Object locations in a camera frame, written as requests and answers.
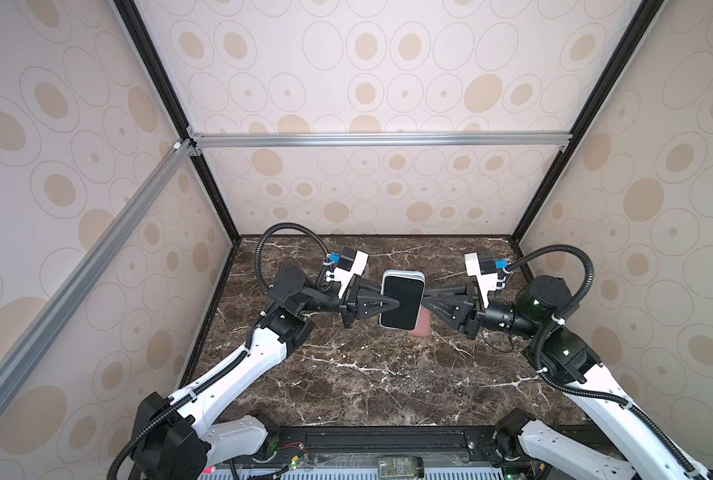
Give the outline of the pink phone case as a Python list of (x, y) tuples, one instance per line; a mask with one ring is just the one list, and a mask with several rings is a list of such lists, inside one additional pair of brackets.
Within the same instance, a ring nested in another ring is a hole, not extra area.
[(432, 334), (432, 312), (422, 307), (417, 325), (409, 334), (414, 337), (429, 337)]

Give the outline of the phone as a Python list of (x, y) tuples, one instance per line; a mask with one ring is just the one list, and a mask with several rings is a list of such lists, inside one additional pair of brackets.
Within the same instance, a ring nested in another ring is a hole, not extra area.
[(383, 275), (381, 293), (396, 300), (398, 306), (380, 316), (380, 326), (411, 331), (418, 325), (426, 276), (420, 271), (387, 270)]

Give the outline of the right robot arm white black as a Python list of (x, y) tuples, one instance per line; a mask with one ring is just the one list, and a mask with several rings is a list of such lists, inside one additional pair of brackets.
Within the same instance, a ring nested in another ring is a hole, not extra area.
[(713, 479), (713, 470), (626, 394), (592, 347), (558, 324), (556, 312), (571, 297), (566, 282), (551, 276), (534, 279), (512, 301), (484, 292), (475, 280), (424, 296), (424, 307), (470, 338), (486, 329), (530, 340), (522, 354), (538, 376), (578, 405), (616, 449), (598, 452), (516, 409), (496, 426), (498, 456), (544, 462), (576, 479)]

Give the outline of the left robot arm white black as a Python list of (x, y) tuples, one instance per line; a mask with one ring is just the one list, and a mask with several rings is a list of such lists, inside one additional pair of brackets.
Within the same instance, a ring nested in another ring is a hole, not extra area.
[(270, 446), (272, 423), (247, 415), (220, 423), (220, 414), (260, 376), (287, 360), (314, 330), (309, 311), (342, 314), (346, 322), (400, 307), (379, 286), (354, 276), (346, 292), (324, 293), (296, 266), (278, 270), (268, 306), (232, 354), (202, 377), (164, 397), (150, 394), (138, 406), (132, 438), (108, 470), (118, 476), (126, 460), (148, 479), (196, 479), (210, 466)]

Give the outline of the green circuit board module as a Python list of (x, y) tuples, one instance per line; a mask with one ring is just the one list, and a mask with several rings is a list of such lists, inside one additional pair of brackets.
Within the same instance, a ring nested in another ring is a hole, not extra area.
[(418, 456), (384, 456), (378, 459), (378, 480), (419, 480), (425, 478), (425, 466)]

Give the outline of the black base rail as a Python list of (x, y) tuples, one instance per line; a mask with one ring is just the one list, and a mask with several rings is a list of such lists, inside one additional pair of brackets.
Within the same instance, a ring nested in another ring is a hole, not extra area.
[(334, 455), (418, 455), (431, 460), (434, 454), (450, 455), (464, 463), (494, 466), (548, 467), (546, 461), (522, 456), (506, 460), (496, 452), (493, 426), (302, 426), (283, 427), (278, 432), (276, 452), (240, 456), (238, 467), (280, 467), (294, 454), (308, 453), (314, 461)]

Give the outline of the silver aluminium rail back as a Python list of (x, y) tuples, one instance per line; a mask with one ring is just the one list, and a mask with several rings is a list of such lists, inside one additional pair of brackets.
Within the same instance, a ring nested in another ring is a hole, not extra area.
[(426, 147), (487, 145), (567, 145), (570, 132), (397, 132), (397, 133), (319, 133), (319, 134), (206, 134), (194, 136), (196, 146), (204, 148), (303, 148), (303, 147)]

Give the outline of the silver aluminium rail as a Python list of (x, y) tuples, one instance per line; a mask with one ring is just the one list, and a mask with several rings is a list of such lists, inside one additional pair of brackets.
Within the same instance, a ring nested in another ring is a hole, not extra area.
[(196, 146), (204, 148), (303, 148), (303, 147), (426, 147), (487, 145), (567, 145), (570, 132), (397, 132), (397, 133), (319, 133), (319, 134), (206, 134), (194, 136)]
[(0, 416), (193, 149), (194, 140), (182, 139), (168, 152), (4, 356), (0, 362)]

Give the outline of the black corner frame post right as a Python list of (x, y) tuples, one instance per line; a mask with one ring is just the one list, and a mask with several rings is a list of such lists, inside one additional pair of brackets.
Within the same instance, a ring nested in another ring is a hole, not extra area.
[(664, 0), (641, 1), (634, 17), (624, 30), (621, 40), (616, 44), (610, 60), (607, 62), (602, 75), (595, 84), (591, 94), (582, 108), (580, 115), (571, 129), (572, 137), (567, 146), (561, 148), (539, 188), (528, 205), (524, 215), (511, 235), (512, 244), (520, 246), (526, 238), (530, 228), (538, 217), (544, 204), (555, 189), (576, 150), (580, 147), (584, 137), (593, 125), (605, 102), (630, 64), (640, 44), (645, 39), (653, 23), (659, 16), (667, 2)]

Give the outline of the black corner frame post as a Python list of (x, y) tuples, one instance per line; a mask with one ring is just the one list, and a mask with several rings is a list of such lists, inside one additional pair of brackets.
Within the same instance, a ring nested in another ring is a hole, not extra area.
[(591, 94), (582, 108), (580, 115), (571, 129), (572, 137), (567, 146), (561, 148), (539, 188), (528, 205), (524, 215), (511, 235), (512, 244), (520, 246), (526, 238), (530, 228), (538, 217), (544, 204), (555, 189), (576, 150), (580, 147), (584, 137), (593, 125), (605, 102), (630, 64), (640, 44), (645, 39), (653, 23), (659, 16), (667, 2), (664, 0), (641, 1), (634, 17), (624, 30), (621, 40), (616, 44), (610, 60), (607, 62), (602, 75), (595, 84)]
[[(126, 33), (130, 35), (132, 39), (132, 44), (140, 56), (140, 61), (144, 64), (144, 69), (148, 73), (148, 78), (152, 81), (154, 85), (154, 90), (158, 93), (158, 98), (160, 102), (164, 105), (164, 111), (166, 111), (166, 116), (170, 119), (170, 123), (174, 125), (174, 130), (178, 133), (178, 138), (192, 140), (192, 135), (190, 135), (190, 121), (184, 113), (184, 108), (180, 104), (180, 98), (176, 94), (176, 89), (174, 89), (174, 84), (170, 81), (170, 75), (166, 72), (164, 68), (164, 63), (162, 63), (162, 58), (158, 54), (158, 49), (148, 33), (148, 28), (144, 25), (144, 18), (142, 18), (142, 13), (140, 9), (136, 6), (136, 2), (130, 0), (114, 0), (112, 2), (114, 8), (120, 14), (120, 19), (122, 19), (122, 25), (126, 29)], [(222, 226), (226, 229), (228, 233), (228, 238), (232, 243), (236, 243), (242, 239), (242, 235), (238, 233), (238, 228), (228, 212), (228, 207), (226, 207), (226, 202), (220, 194), (220, 189), (218, 189), (218, 183), (216, 183), (216, 178), (204, 158), (204, 154), (196, 153), (190, 156), (192, 159), (192, 165), (196, 168), (196, 173), (198, 177), (202, 180), (202, 185), (208, 193), (208, 198), (212, 202), (212, 206), (216, 209), (218, 213), (218, 219), (222, 222)]]

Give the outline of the black corner frame post left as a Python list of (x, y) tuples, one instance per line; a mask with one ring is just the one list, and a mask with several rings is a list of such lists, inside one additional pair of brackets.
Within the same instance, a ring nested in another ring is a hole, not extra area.
[[(170, 119), (170, 123), (174, 125), (174, 130), (178, 133), (178, 138), (192, 140), (192, 135), (190, 135), (190, 121), (184, 113), (184, 108), (180, 104), (180, 98), (176, 94), (176, 89), (174, 89), (174, 84), (170, 81), (170, 75), (166, 72), (164, 68), (164, 63), (162, 63), (162, 58), (158, 54), (158, 49), (148, 33), (148, 28), (144, 25), (144, 18), (142, 18), (142, 13), (140, 9), (136, 6), (136, 2), (130, 0), (114, 0), (112, 2), (114, 8), (120, 14), (120, 19), (122, 19), (122, 25), (126, 29), (126, 33), (130, 35), (132, 39), (132, 44), (140, 56), (140, 61), (144, 64), (144, 69), (148, 73), (148, 78), (152, 81), (154, 85), (154, 90), (158, 93), (158, 98), (160, 102), (164, 105), (164, 111), (166, 111), (166, 116)], [(190, 156), (192, 159), (192, 165), (196, 168), (196, 173), (198, 177), (202, 180), (202, 185), (208, 193), (208, 198), (212, 202), (212, 206), (216, 209), (218, 213), (218, 219), (222, 222), (222, 226), (226, 229), (228, 233), (228, 238), (232, 243), (236, 243), (242, 239), (242, 235), (238, 233), (238, 228), (228, 212), (228, 207), (226, 207), (226, 202), (220, 194), (220, 189), (218, 189), (218, 183), (216, 183), (216, 178), (204, 158), (204, 154), (196, 153)]]

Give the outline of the silver aluminium rail left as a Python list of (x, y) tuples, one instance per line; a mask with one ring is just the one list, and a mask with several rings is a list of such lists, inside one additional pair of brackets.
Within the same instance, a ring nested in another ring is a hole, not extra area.
[(4, 356), (0, 362), (0, 416), (193, 149), (194, 140), (182, 139), (168, 152)]

